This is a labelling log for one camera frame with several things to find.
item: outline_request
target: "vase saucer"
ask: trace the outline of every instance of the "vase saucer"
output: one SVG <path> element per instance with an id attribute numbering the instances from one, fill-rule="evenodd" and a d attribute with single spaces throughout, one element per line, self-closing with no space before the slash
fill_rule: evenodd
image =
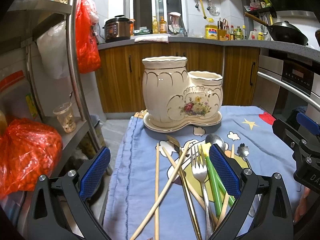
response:
<path id="1" fill-rule="evenodd" d="M 191 119 L 188 120 L 187 119 L 187 120 L 183 121 L 182 123 L 180 123 L 179 125 L 174 126 L 174 127 L 170 127 L 170 128 L 162 128 L 162 127 L 156 126 L 150 121 L 150 118 L 151 118 L 151 115 L 149 113 L 146 113 L 143 117 L 143 123 L 147 128 L 149 128 L 152 131 L 159 132 L 159 133 L 170 133 L 170 132 L 178 131 L 189 124 L 193 124 L 193 125 L 197 125 L 197 126 L 201 126 L 201 127 L 216 125 L 221 122 L 222 115 L 218 111 L 217 114 L 209 120 L 209 122 L 206 120 L 191 120 Z"/>

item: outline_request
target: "blue tablecloth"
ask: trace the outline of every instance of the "blue tablecloth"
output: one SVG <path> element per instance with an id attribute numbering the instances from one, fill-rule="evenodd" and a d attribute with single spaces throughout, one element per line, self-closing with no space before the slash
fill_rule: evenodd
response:
<path id="1" fill-rule="evenodd" d="M 234 144 L 236 151 L 239 144 L 244 143 L 249 147 L 250 152 L 247 162 L 237 155 L 235 156 L 236 160 L 242 167 L 250 165 L 259 175 L 271 176 L 274 172 L 279 172 L 284 179 L 294 211 L 301 196 L 301 192 L 298 192 L 300 184 L 293 179 L 295 161 L 292 159 L 292 150 L 273 134 L 272 126 L 269 124 L 270 122 L 268 123 L 268 115 L 263 115 L 263 111 L 254 106 L 222 106 L 220 112 L 222 114 L 221 125 L 205 128 L 188 125 L 170 135 L 175 137 L 181 146 L 184 146 L 187 141 L 192 144 L 204 143 L 205 137 L 209 133 L 218 134 L 225 141 L 227 150 L 231 150 L 231 146 Z M 157 143 L 160 143 L 160 146 L 165 146 L 169 153 L 172 153 L 174 160 L 178 159 L 178 154 L 173 146 L 167 142 L 165 134 L 149 130 L 144 126 L 141 118 L 132 117 L 117 155 L 103 222 L 104 230 L 113 240 L 130 239 L 154 203 L 155 148 Z M 193 179 L 190 169 L 190 155 L 186 156 L 183 168 L 190 181 Z M 172 170 L 169 160 L 161 152 L 160 192 Z M 194 180 L 191 184 L 201 194 L 199 182 Z M 205 213 L 195 198 L 193 198 L 193 203 L 201 233 L 204 236 Z M 255 209 L 257 206 L 258 199 L 256 197 Z M 159 213 L 160 239 L 196 239 L 179 177 L 174 180 L 163 199 Z M 248 216 L 238 235 L 247 232 L 251 222 L 252 218 Z M 137 239 L 147 240 L 151 237 L 154 237 L 153 218 Z"/>

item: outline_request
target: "star print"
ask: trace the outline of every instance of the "star print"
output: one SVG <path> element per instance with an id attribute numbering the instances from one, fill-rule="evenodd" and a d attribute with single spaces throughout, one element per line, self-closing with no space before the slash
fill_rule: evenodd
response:
<path id="1" fill-rule="evenodd" d="M 249 122 L 249 121 L 247 121 L 246 119 L 244 119 L 244 120 L 245 120 L 245 122 L 243 122 L 243 123 L 248 124 L 248 125 L 250 126 L 250 130 L 252 130 L 252 128 L 253 128 L 254 126 L 258 126 L 258 125 L 255 124 L 255 122 Z"/>

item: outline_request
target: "wooden cabinet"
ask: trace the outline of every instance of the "wooden cabinet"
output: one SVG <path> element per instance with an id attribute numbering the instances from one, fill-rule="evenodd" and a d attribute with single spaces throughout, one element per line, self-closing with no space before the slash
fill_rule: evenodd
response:
<path id="1" fill-rule="evenodd" d="M 200 43 L 141 43 L 100 51 L 101 68 L 96 79 L 105 113 L 138 112 L 145 109 L 142 96 L 142 59 L 185 56 L 187 70 L 222 73 L 223 47 Z"/>
<path id="2" fill-rule="evenodd" d="M 226 47 L 223 105 L 250 106 L 257 78 L 260 49 Z"/>

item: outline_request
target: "cabinet handle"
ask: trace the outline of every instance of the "cabinet handle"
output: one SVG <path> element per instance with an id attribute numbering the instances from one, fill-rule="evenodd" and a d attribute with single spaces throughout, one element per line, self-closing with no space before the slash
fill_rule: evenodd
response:
<path id="1" fill-rule="evenodd" d="M 253 83 L 251 82 L 251 80 L 252 80 L 252 70 L 253 70 L 253 66 L 255 66 L 256 65 L 256 63 L 253 61 L 252 62 L 252 65 L 251 65 L 251 73 L 250 73 L 250 86 L 253 86 Z"/>
<path id="2" fill-rule="evenodd" d="M 132 73 L 132 68 L 131 68 L 131 55 L 129 55 L 129 69 L 130 73 Z"/>

